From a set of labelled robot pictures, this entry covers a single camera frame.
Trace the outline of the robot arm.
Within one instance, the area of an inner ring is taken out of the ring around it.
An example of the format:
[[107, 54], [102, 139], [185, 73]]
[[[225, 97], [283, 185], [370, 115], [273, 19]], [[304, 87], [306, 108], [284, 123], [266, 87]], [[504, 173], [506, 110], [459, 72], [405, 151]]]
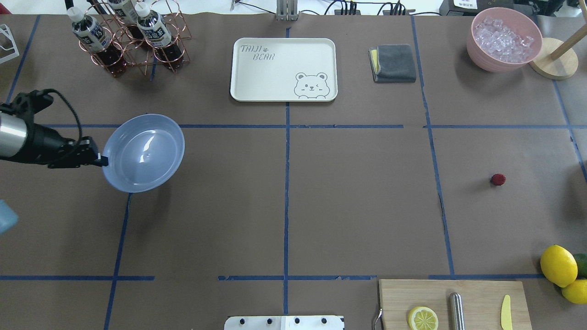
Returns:
[[[35, 123], [35, 115], [53, 103], [56, 94], [75, 117], [78, 138], [65, 138], [55, 129]], [[1, 104], [0, 158], [21, 163], [45, 165], [50, 169], [79, 168], [83, 165], [107, 167], [90, 136], [83, 136], [79, 116], [54, 88], [19, 93], [10, 103]]]

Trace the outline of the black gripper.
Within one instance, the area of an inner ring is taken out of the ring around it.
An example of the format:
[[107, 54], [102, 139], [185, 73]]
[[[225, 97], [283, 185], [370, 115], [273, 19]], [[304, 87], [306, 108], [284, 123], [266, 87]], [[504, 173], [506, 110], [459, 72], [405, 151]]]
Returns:
[[99, 149], [92, 137], [82, 137], [80, 144], [68, 150], [67, 157], [59, 159], [56, 162], [48, 164], [49, 169], [73, 169], [85, 165], [94, 165], [97, 167], [107, 167], [109, 159], [100, 156]]

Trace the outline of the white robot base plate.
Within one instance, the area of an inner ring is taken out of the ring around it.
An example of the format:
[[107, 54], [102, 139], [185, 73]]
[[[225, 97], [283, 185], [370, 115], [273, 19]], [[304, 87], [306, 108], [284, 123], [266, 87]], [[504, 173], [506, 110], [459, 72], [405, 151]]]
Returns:
[[264, 315], [229, 317], [225, 330], [344, 330], [344, 317], [337, 315]]

